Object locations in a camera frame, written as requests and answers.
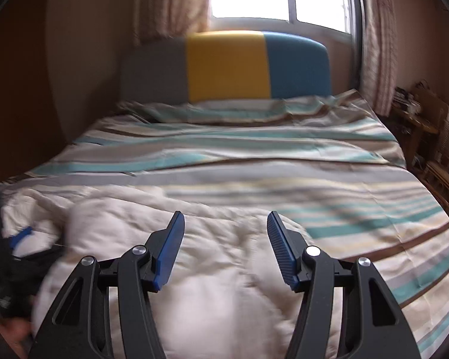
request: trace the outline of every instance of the curtain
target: curtain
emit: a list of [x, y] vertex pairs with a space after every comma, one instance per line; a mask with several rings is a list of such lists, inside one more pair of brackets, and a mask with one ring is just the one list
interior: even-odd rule
[[398, 78], [393, 0], [364, 0], [364, 40], [359, 91], [379, 115], [391, 111]]
[[135, 0], [135, 45], [206, 31], [210, 0]]

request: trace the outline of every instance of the striped bed sheet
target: striped bed sheet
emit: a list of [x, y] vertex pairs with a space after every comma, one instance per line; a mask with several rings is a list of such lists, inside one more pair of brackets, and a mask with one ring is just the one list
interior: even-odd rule
[[359, 93], [121, 110], [5, 194], [76, 199], [104, 185], [152, 185], [187, 202], [276, 210], [334, 258], [375, 263], [422, 358], [444, 341], [449, 217]]

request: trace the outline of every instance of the chair seat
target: chair seat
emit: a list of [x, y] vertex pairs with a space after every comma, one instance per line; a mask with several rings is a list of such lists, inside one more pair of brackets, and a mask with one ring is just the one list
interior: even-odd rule
[[437, 162], [428, 162], [427, 167], [449, 189], [449, 172]]

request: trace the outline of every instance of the ridged blue pad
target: ridged blue pad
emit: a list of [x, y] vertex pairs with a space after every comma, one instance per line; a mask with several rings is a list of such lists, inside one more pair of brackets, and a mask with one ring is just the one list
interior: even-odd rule
[[181, 241], [185, 233], [185, 216], [181, 212], [175, 213], [168, 225], [168, 236], [157, 257], [156, 273], [153, 280], [153, 286], [156, 291], [168, 282], [171, 269], [175, 264], [176, 255], [180, 249]]
[[297, 277], [297, 261], [290, 244], [286, 240], [284, 231], [287, 231], [287, 229], [281, 222], [278, 213], [271, 212], [268, 215], [267, 229], [269, 241], [273, 247], [274, 255], [278, 261], [278, 266], [280, 267], [283, 280], [291, 287], [292, 290], [294, 290], [299, 284]]

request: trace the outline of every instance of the table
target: table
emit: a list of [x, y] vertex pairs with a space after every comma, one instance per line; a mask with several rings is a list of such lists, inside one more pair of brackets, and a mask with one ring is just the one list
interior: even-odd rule
[[422, 138], [422, 133], [427, 132], [433, 135], [439, 134], [439, 130], [434, 127], [429, 121], [425, 118], [422, 118], [417, 115], [412, 115], [405, 110], [402, 110], [398, 107], [393, 106], [392, 111], [394, 114], [403, 118], [404, 120], [410, 122], [413, 125], [411, 138], [406, 143], [404, 147], [404, 158], [406, 159], [407, 170], [412, 168], [412, 161], [414, 160], [415, 153], [418, 150], [419, 143]]

